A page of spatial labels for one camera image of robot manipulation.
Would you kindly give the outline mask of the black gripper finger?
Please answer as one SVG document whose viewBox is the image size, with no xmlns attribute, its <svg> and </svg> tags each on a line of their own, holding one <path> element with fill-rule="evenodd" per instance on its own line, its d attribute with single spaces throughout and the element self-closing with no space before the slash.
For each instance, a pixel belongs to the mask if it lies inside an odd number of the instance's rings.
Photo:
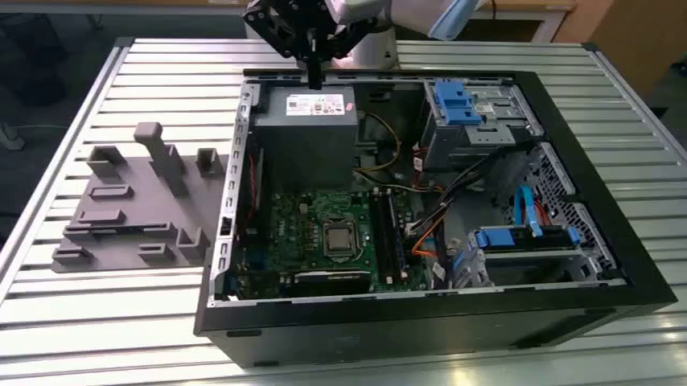
<svg viewBox="0 0 687 386">
<path fill-rule="evenodd" d="M 267 2 L 250 2 L 244 9 L 243 20 L 256 32 L 256 34 L 266 40 L 270 35 L 272 16 L 276 14 L 271 12 Z M 296 39 L 292 43 L 283 44 L 280 42 L 267 43 L 272 46 L 275 51 L 284 58 L 294 57 L 302 64 L 307 71 L 308 86 L 316 89 L 316 65 L 318 55 L 312 45 L 316 44 L 315 35 L 308 32 L 310 39 Z"/>
<path fill-rule="evenodd" d="M 322 89 L 326 79 L 323 64 L 332 59 L 342 59 L 347 56 L 363 38 L 377 28 L 377 17 L 361 20 L 346 26 L 332 36 L 328 36 L 320 43 L 316 43 L 319 64 L 316 65 L 316 89 Z"/>
</svg>

